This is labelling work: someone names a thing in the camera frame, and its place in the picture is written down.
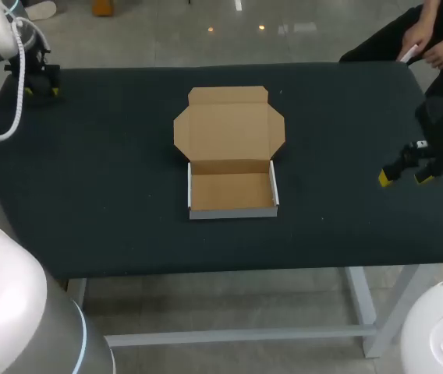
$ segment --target white cable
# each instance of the white cable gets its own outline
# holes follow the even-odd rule
[[[16,106],[16,116],[13,119],[12,126],[10,130],[0,135],[0,142],[7,140],[13,133],[17,130],[20,123],[20,116],[22,115],[22,105],[24,99],[24,79],[26,76],[26,54],[24,51],[24,44],[20,39],[19,31],[17,30],[17,23],[14,19],[11,23],[12,32],[16,39],[17,47],[19,48],[19,58],[20,58],[20,69],[19,69],[19,86],[17,87],[17,106]]]
[[[27,23],[29,26],[33,27],[38,36],[41,38],[41,41],[43,42],[43,47],[47,52],[51,51],[50,44],[48,43],[48,39],[43,34],[43,31],[37,26],[36,23],[31,21],[30,19],[24,18],[24,17],[17,17],[16,19],[21,20],[22,22]]]

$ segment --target dark green tablecloth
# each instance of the dark green tablecloth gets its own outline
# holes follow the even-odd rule
[[[0,132],[15,85],[0,93]],[[173,120],[193,86],[245,85],[285,117],[278,217],[189,221]],[[0,201],[56,277],[443,262],[443,178],[377,181],[421,139],[423,94],[404,65],[64,70],[62,96],[0,143]]]

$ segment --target orange object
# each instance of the orange object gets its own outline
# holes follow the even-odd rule
[[[112,0],[93,0],[92,11],[97,17],[111,17],[114,15],[114,2]]]

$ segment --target brown cardboard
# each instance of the brown cardboard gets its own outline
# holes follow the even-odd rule
[[[268,104],[264,87],[192,89],[174,137],[191,161],[191,210],[277,205],[269,167],[285,142],[284,118]]]

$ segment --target table leg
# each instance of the table leg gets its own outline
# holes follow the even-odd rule
[[[372,302],[363,267],[346,267],[345,272],[359,323],[362,325],[374,324],[376,322],[376,309]]]
[[[437,264],[403,267],[388,300],[376,318],[376,334],[363,341],[363,351],[367,358],[380,357],[389,347],[414,302],[428,289],[437,268]]]
[[[67,284],[67,294],[76,302],[76,304],[83,308],[84,293],[87,289],[87,279],[71,279]]]

